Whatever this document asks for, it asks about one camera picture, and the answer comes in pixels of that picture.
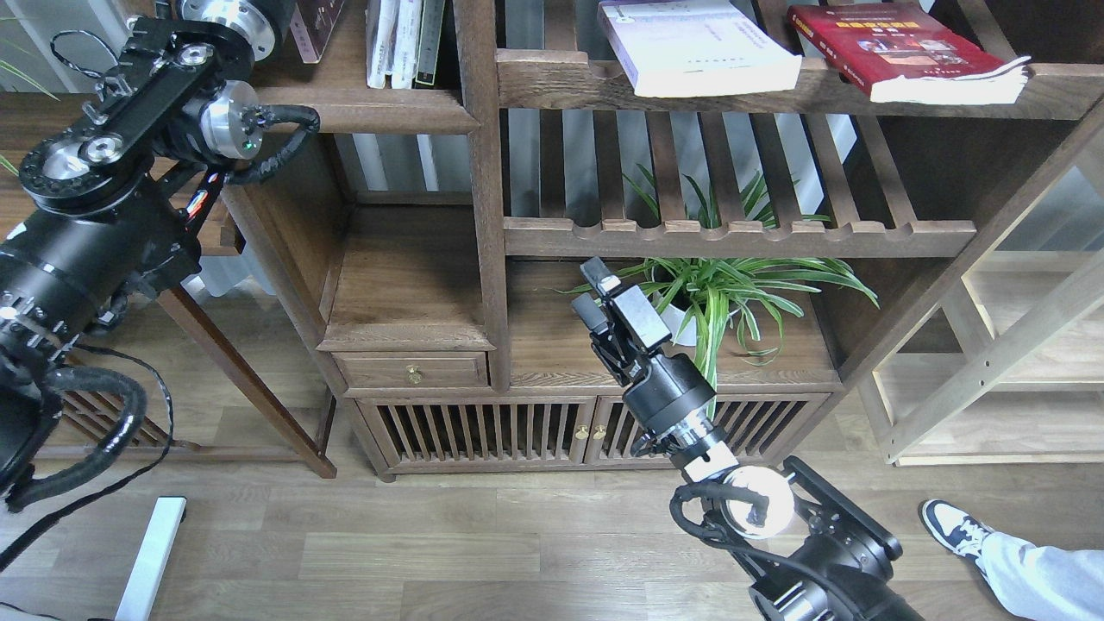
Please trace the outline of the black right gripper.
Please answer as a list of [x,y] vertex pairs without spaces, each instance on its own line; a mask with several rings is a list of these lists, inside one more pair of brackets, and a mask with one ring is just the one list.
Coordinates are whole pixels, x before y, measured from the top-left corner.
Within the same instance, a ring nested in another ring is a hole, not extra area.
[[624,388],[624,406],[654,439],[694,429],[705,436],[705,406],[715,391],[686,354],[668,356],[673,335],[637,286],[622,280],[599,259],[580,264],[585,288],[571,306],[591,331],[592,350]]

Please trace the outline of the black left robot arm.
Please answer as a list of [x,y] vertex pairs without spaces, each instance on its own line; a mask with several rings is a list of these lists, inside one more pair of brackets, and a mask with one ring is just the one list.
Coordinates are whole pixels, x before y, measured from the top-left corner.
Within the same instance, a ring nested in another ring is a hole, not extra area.
[[[177,1],[139,15],[112,69],[94,73],[97,103],[20,165],[36,209],[1,254],[3,499],[24,511],[112,467],[147,417],[141,385],[72,367],[82,335],[112,329],[128,295],[197,274],[198,230],[226,185],[278,173],[319,130],[318,110],[264,105],[257,62],[288,35],[291,1]],[[59,427],[66,392],[107,392],[123,412],[91,453],[35,478],[33,459]]]

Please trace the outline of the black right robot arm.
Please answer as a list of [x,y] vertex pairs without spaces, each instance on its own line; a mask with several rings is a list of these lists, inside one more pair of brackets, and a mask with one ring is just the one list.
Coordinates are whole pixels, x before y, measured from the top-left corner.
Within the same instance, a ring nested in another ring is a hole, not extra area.
[[583,278],[592,293],[573,307],[593,350],[624,388],[643,425],[634,455],[665,455],[680,469],[673,520],[722,549],[749,573],[750,598],[766,620],[919,620],[888,586],[898,538],[802,459],[783,469],[737,463],[705,413],[715,391],[684,354],[665,354],[671,333],[638,286],[599,257]]

